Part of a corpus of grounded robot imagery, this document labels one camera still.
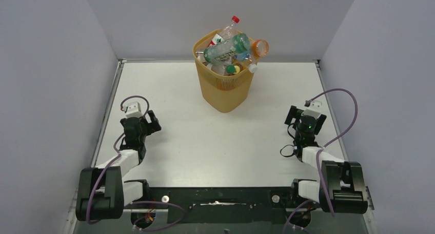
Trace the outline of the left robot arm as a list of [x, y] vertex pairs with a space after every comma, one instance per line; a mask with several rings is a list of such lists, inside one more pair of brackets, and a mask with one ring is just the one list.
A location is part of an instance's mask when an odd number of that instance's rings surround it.
[[140, 165], [146, 155], [146, 137], [161, 131], [158, 118], [152, 110], [144, 116], [123, 118], [124, 134], [115, 157], [98, 167], [81, 171], [78, 184], [75, 215], [79, 221], [90, 224], [100, 220], [118, 219], [124, 206], [145, 195], [148, 184], [142, 181], [124, 182], [131, 169]]

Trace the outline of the orange cap bottle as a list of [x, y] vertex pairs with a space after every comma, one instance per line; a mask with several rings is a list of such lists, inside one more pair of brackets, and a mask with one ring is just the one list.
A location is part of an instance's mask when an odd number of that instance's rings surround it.
[[256, 59], [265, 57], [269, 53], [269, 44], [266, 40], [256, 40], [251, 44], [251, 52]]

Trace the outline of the red label bottle sideways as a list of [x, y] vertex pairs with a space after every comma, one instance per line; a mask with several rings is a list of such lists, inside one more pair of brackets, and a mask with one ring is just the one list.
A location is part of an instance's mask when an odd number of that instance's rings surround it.
[[214, 46], [237, 35], [238, 31], [236, 29], [236, 25], [239, 23], [239, 21], [240, 19], [237, 16], [233, 16], [229, 24], [215, 33], [207, 47]]

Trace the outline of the yellow juice bottle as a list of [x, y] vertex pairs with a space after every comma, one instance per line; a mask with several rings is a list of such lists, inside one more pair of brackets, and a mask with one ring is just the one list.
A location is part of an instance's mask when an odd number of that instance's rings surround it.
[[234, 72], [233, 72], [233, 74], [234, 74], [234, 75], [236, 75], [236, 74], [239, 74], [239, 73], [240, 73], [240, 71], [241, 71], [241, 68], [240, 68], [240, 66], [239, 66], [239, 65], [233, 65], [233, 68], [234, 68]]

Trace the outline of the green label bottle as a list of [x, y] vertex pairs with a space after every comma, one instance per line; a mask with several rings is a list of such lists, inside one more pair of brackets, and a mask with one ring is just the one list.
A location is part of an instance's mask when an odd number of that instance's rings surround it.
[[247, 34], [239, 33], [220, 44], [206, 48], [203, 56], [206, 62], [214, 64], [248, 51], [250, 45]]

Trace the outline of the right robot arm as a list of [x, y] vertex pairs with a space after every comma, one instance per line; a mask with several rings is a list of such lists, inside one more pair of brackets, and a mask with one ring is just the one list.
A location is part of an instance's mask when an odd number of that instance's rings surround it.
[[320, 174], [317, 181], [295, 179], [289, 202], [300, 207], [309, 200], [324, 212], [364, 214], [369, 203], [361, 164], [329, 154], [315, 140], [327, 118], [320, 107], [320, 102], [305, 110], [291, 106], [284, 122], [294, 130], [291, 155]]

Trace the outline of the small blue label bottle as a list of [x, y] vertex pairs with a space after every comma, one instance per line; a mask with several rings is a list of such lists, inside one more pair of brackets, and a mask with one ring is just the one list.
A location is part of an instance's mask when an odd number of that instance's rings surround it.
[[242, 64], [244, 68], [248, 69], [251, 73], [255, 73], [258, 70], [257, 59], [254, 57], [253, 52], [250, 50], [235, 55], [234, 59]]

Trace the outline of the yellow plastic waste bin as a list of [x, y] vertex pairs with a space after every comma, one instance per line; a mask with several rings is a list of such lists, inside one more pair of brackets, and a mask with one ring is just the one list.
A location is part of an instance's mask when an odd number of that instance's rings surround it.
[[[200, 39], [192, 49], [203, 98], [217, 111], [227, 113], [239, 106], [247, 97], [254, 73], [242, 67], [239, 74], [219, 75], [211, 71], [204, 59], [204, 50], [217, 30]], [[235, 62], [234, 56], [214, 64]]]

